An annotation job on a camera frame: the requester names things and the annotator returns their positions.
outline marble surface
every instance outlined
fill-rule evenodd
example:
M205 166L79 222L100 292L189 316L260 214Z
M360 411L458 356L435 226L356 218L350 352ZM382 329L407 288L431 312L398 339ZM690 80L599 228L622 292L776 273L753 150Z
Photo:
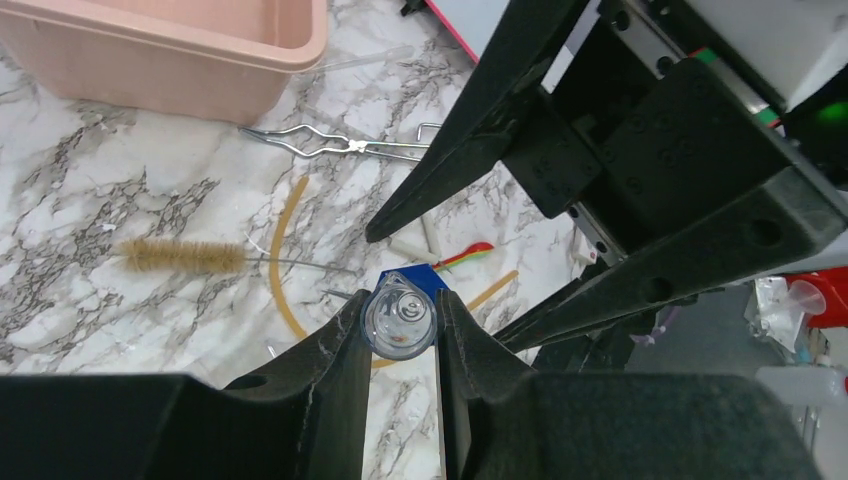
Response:
M473 64L428 14L399 2L331 2L331 59L411 45L411 58L296 76L260 123L302 121L353 136L414 139L444 119ZM314 139L305 139L314 144ZM112 246L137 236L268 246L293 185L309 175L283 255L357 276L284 268L283 288L308 331L342 305L324 288L372 288L406 263L364 226L409 173L364 156L293 158L232 125L60 100L0 57L0 372L185 371L215 386L258 367L295 337L264 265L242 274L127 273ZM475 316L495 331L570 280L567 217L544 219L502 166L434 210L442 250L497 250L446 274L470 300L520 275ZM401 238L424 246L420 223ZM432 349L372 373L363 478L440 477Z

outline red plastic item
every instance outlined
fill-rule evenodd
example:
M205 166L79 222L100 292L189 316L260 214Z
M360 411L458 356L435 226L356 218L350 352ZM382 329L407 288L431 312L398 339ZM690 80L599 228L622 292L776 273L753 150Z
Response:
M810 328L848 327L848 267L831 268L820 272L785 275L789 285L797 280L812 283L822 292L827 310L807 321Z
M432 265L432 267L436 271L446 269L446 268L450 268L450 267L453 267L454 265L462 263L466 260L470 260L472 258L477 258L477 257L482 257L483 255L490 253L494 249L495 249L495 246L492 245L489 242L477 242L477 243L471 244L470 247L466 248L465 251L463 251L459 255L454 255L453 257L451 257L447 260L442 260L441 262L439 262L435 265Z

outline transparent plastic cup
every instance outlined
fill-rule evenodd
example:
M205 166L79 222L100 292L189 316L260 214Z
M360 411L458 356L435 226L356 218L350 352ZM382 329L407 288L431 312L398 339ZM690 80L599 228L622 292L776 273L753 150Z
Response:
M362 307L362 329L374 353L389 360L408 360L433 343L436 307L406 277L390 272Z
M821 315L827 310L824 295L810 282L798 280L789 287L786 295L778 298L773 305L760 312L765 317L788 310L803 310L810 315Z

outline metal tongs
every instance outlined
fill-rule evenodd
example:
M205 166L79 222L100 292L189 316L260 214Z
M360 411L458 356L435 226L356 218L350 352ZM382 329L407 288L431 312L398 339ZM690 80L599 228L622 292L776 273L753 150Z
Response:
M419 140L421 139L421 129L427 128L427 127L435 128L436 124L421 124L418 127L418 139ZM331 147L331 146L325 146L325 147L321 147L321 148L314 150L314 151L311 151L311 152L304 152L303 150L292 145L291 143L288 143L288 142L283 140L287 136L295 134L296 132L298 132L300 130L309 130L310 132L318 135L319 137L321 137L325 140L337 141L337 142L341 142L343 144L346 143L347 146L346 147L339 147L339 148L335 148L335 147ZM392 159L396 159L396 160L407 160L409 162L419 162L419 161L421 161L420 158L410 157L408 155L399 155L399 154L395 154L395 153L381 152L379 150L374 150L373 148L370 148L370 147L420 148L420 149L424 149L424 150L426 150L427 148L430 147L429 143L396 143L396 142L377 142L377 141L372 141L372 140L351 140L350 138L345 137L344 135L331 135L331 134L324 133L324 132L318 130L317 128L313 127L312 125L308 125L308 124L305 124L305 123L300 124L296 127L289 128L288 130L272 131L272 130L257 130L257 129L248 128L248 127L239 127L239 131L241 133L255 139L255 140L262 142L262 143L267 143L269 145L274 145L274 146L277 146L277 147L285 148L286 150L288 150L288 151L294 153L295 155L297 155L298 157L302 157L302 158L312 158L312 157L315 157L317 155L321 155L322 153L340 153L340 154L346 154L346 153L363 153L364 154L364 153L367 153L367 154L370 154L370 155L392 158Z

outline pink plastic basin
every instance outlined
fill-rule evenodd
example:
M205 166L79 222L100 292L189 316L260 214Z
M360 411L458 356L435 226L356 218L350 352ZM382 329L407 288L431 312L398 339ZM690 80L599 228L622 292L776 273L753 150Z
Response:
M0 0L0 42L54 94L255 123L321 60L326 0Z

